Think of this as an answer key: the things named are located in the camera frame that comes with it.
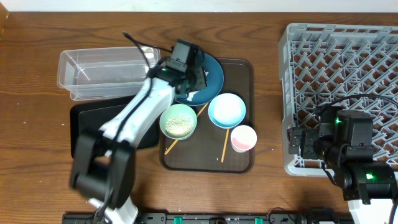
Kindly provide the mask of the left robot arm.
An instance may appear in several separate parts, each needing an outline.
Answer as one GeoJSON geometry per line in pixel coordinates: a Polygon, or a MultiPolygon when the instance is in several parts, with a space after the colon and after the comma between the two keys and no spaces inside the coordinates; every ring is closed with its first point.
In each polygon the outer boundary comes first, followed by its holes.
{"type": "Polygon", "coordinates": [[[76,140],[70,186],[99,207],[88,223],[134,223],[136,149],[152,123],[177,95],[206,88],[202,60],[166,57],[152,67],[142,89],[113,119],[76,140]]]}

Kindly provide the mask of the green bowl with rice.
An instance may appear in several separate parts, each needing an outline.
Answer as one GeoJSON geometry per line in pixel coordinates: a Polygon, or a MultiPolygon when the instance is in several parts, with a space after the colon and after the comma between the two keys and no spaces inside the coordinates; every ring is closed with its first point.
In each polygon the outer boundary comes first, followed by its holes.
{"type": "Polygon", "coordinates": [[[159,125],[168,138],[184,140],[193,134],[197,126],[197,115],[187,105],[172,105],[161,114],[159,125]]]}

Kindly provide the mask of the white napkin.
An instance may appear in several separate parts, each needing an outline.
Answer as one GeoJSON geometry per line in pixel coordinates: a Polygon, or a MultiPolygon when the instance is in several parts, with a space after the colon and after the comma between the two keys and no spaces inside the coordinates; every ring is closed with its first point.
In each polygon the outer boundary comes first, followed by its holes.
{"type": "Polygon", "coordinates": [[[190,92],[188,95],[187,95],[187,98],[186,98],[186,100],[187,101],[193,101],[193,99],[194,99],[194,97],[195,97],[195,95],[198,93],[198,91],[192,91],[192,92],[190,92]]]}

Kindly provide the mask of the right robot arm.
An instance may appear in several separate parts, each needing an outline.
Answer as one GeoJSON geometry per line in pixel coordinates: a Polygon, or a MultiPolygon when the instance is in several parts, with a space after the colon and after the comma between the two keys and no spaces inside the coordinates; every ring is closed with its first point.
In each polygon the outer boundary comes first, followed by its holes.
{"type": "Polygon", "coordinates": [[[331,183],[342,190],[355,223],[397,223],[393,169],[373,159],[373,119],[340,106],[319,110],[317,128],[287,130],[290,154],[321,160],[331,183]]]}

